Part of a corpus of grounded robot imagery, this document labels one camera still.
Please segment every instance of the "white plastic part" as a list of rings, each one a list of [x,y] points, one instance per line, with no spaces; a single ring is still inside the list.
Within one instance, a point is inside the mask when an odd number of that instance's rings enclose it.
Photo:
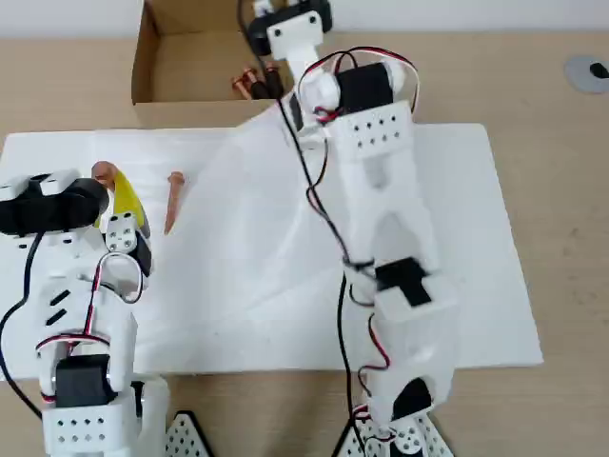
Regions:
[[[324,41],[322,17],[317,11],[301,14],[269,27],[266,31],[275,60],[286,59],[300,81],[309,65],[318,60],[315,47]]]
[[[381,62],[387,70],[389,84],[393,89],[393,93],[398,94],[406,81],[406,72],[403,69],[403,64],[396,59],[389,58],[384,58]]]
[[[57,195],[66,190],[76,179],[80,178],[77,169],[55,171],[40,183],[43,195]]]
[[[313,112],[321,107],[327,110],[336,109],[341,103],[341,88],[336,77],[323,70],[313,70],[301,86],[303,108]]]
[[[256,17],[263,17],[270,14],[275,9],[270,3],[270,0],[255,0],[254,1],[254,15]]]
[[[387,432],[382,431],[373,421],[357,421],[356,424],[364,441],[371,436],[388,436]],[[448,447],[427,414],[396,421],[391,424],[391,427],[396,432],[396,437],[392,442],[383,443],[371,438],[366,443],[365,452],[361,451],[355,431],[351,427],[344,438],[337,457],[390,457],[392,455],[392,445],[402,455],[453,457],[450,447]]]
[[[176,414],[167,429],[166,457],[210,457],[203,437],[188,414]]]
[[[438,248],[413,157],[409,104],[401,101],[341,116],[326,131],[339,160],[349,214],[345,241],[351,261],[373,259],[380,224],[387,217],[396,217],[404,232],[411,232],[416,240],[409,255],[420,260],[427,271],[437,269]],[[356,299],[371,302],[375,282],[351,268],[345,274],[354,284]]]
[[[158,376],[142,378],[142,429],[137,439],[138,456],[163,457],[166,455],[166,418],[169,408],[169,387]]]
[[[59,334],[82,334],[90,295],[90,281],[56,278],[46,283],[37,303],[40,341]],[[137,323],[128,306],[109,289],[95,292],[93,304],[91,334],[109,341],[110,347],[95,343],[89,353],[109,353],[108,381],[112,390],[122,392],[133,377]],[[55,368],[67,351],[67,341],[49,343],[38,351],[40,388],[48,396],[55,394]]]
[[[137,439],[132,389],[101,407],[49,407],[43,410],[42,419],[45,451],[49,455],[84,452],[132,455],[129,449]]]
[[[17,176],[0,185],[0,202],[14,200],[28,187],[29,176]]]
[[[423,278],[422,286],[430,302],[416,307],[408,303],[399,288],[376,294],[373,328],[391,367],[370,370],[366,383],[373,392],[368,400],[370,414],[381,425],[391,421],[394,402],[417,378],[425,382],[432,403],[412,415],[440,405],[450,393],[457,363],[457,294],[439,274]]]
[[[133,213],[114,214],[108,221],[106,246],[111,252],[132,252],[137,248],[137,221]]]

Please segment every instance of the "screw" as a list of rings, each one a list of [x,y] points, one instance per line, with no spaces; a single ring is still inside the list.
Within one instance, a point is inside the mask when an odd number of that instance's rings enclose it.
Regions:
[[[169,188],[169,200],[167,201],[167,218],[165,219],[165,235],[169,234],[175,220],[178,217],[178,203],[180,191],[186,181],[184,174],[180,171],[173,171],[167,178],[171,187]]]

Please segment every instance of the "table surface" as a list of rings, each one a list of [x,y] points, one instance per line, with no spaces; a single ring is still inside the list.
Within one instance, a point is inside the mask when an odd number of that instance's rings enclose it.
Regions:
[[[335,35],[332,46],[362,43]],[[489,132],[545,364],[461,370],[436,419],[457,455],[606,455],[609,424],[609,95],[566,82],[572,54],[609,60],[609,33],[367,35],[407,53],[419,122]],[[13,131],[139,127],[134,40],[0,41],[0,138]],[[327,456],[344,426],[344,376],[279,372],[170,377],[216,455]],[[25,383],[36,395],[36,385]],[[7,455],[42,455],[35,418],[0,387]]]

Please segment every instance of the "perforated plate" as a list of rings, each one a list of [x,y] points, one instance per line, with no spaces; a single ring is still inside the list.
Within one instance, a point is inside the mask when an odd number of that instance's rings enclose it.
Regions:
[[[397,436],[392,443],[382,443],[375,439],[366,441],[370,436],[386,436],[380,433],[379,428],[372,422],[357,421],[358,429],[366,444],[362,452],[355,432],[350,427],[344,434],[343,442],[337,457],[389,457],[391,446],[394,446],[403,455],[416,455],[428,457],[453,457],[453,453],[431,422],[424,414],[416,419],[404,419],[392,424]]]
[[[166,457],[213,457],[194,414],[180,411],[167,429]]]

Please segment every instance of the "electrical wire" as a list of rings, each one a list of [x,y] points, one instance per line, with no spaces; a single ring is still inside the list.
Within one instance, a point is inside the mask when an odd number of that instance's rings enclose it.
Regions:
[[[23,297],[19,300],[12,308],[10,308],[7,313],[0,321],[0,368],[2,369],[2,374],[4,375],[7,383],[9,383],[10,388],[12,388],[13,392],[19,397],[19,399],[29,408],[31,412],[33,412],[36,417],[42,420],[42,412],[40,409],[36,407],[36,405],[28,398],[28,396],[21,390],[19,386],[15,383],[10,376],[9,368],[7,367],[6,360],[4,358],[4,352],[2,351],[2,334],[4,333],[4,328],[9,321],[10,317],[18,311],[29,299],[29,285],[31,280],[31,266],[34,261],[34,256],[36,255],[36,250],[40,246],[40,242],[45,235],[44,232],[36,234],[34,241],[29,247],[28,258],[26,259],[26,266],[24,268],[23,273]]]
[[[314,189],[313,179],[311,178],[311,174],[308,171],[308,167],[306,166],[306,159],[305,159],[305,155],[303,153],[303,149],[301,148],[296,131],[294,130],[294,128],[292,127],[292,125],[289,121],[289,118],[285,111],[284,104],[281,100],[281,96],[278,95],[278,91],[273,89],[272,85],[269,84],[270,78],[268,77],[268,69],[266,68],[265,63],[263,62],[261,57],[254,50],[255,48],[251,42],[249,34],[247,33],[246,20],[244,18],[244,0],[237,1],[237,23],[239,24],[239,29],[240,29],[242,35],[244,36],[250,50],[252,51],[252,54],[254,55],[254,58],[256,59],[256,62],[258,64],[258,67],[260,68],[262,75],[265,78],[266,85],[269,87],[269,89],[271,91],[271,95],[273,95],[275,98],[277,107],[279,108],[279,111],[284,119],[285,127],[287,128],[287,130],[289,132],[289,136],[291,137],[292,142],[294,143],[294,147],[296,148],[296,151],[298,153],[298,159],[300,161],[301,168],[303,169],[304,178],[306,179],[306,183],[309,188],[313,188],[312,191],[310,192],[310,195],[311,195],[312,201],[316,205],[316,208],[319,210],[316,212],[325,220],[327,226],[329,227],[330,231],[332,232],[332,235],[338,242],[338,244],[341,248],[341,251],[343,253],[344,263],[350,267],[356,268],[358,266],[358,264],[353,264],[351,262],[351,258],[349,257],[349,251],[347,249],[346,242],[344,241],[343,237],[339,233],[339,231],[336,227],[336,224],[334,224],[334,221],[331,219],[331,217],[325,210],[324,204],[322,203],[322,200],[320,199],[320,196],[318,195],[317,191]]]
[[[341,291],[339,292],[339,305],[337,306],[336,312],[336,327],[339,334],[339,346],[341,348],[341,355],[343,356],[344,372],[346,374],[346,404],[349,413],[349,422],[353,427],[355,436],[362,448],[362,452],[365,452],[365,443],[363,442],[360,430],[355,423],[355,414],[353,412],[353,385],[351,380],[351,367],[349,366],[349,358],[346,355],[346,348],[344,347],[344,335],[343,335],[343,308],[344,308],[344,296],[346,293],[346,276],[343,274],[343,280],[341,281]]]
[[[126,297],[119,295],[121,297],[121,299],[125,303],[132,305],[134,303],[137,303],[137,301],[142,297],[142,291],[144,289],[144,273],[142,272],[142,268],[140,267],[140,264],[138,264],[137,261],[133,257],[131,257],[130,255],[125,254],[123,252],[107,252],[106,254],[102,255],[102,257],[97,262],[97,267],[95,268],[95,274],[93,275],[93,281],[91,283],[91,295],[90,295],[90,299],[88,301],[87,318],[85,320],[85,328],[83,330],[83,333],[85,335],[89,335],[91,333],[91,329],[93,326],[93,312],[95,310],[95,306],[93,305],[93,299],[95,297],[95,292],[97,292],[99,290],[99,287],[102,284],[104,264],[108,261],[108,259],[111,259],[113,257],[120,257],[125,260],[128,260],[129,262],[131,262],[132,265],[134,265],[136,267],[136,269],[139,272],[137,295],[135,296],[135,298],[133,300],[128,300]]]
[[[379,342],[379,339],[377,338],[377,335],[374,332],[374,329],[372,328],[372,319],[373,318],[374,318],[374,312],[372,314],[370,314],[370,317],[368,317],[368,334],[370,335],[372,344],[383,357],[384,365],[364,365],[363,367],[360,367],[360,369],[358,369],[358,381],[360,382],[360,385],[362,386],[363,390],[365,390],[365,393],[367,393],[368,397],[372,396],[372,391],[370,390],[370,388],[368,388],[368,386],[363,381],[363,371],[364,370],[387,371],[389,369],[389,367],[391,367],[391,359],[389,358],[389,355],[387,354],[386,350],[384,350],[383,346]]]

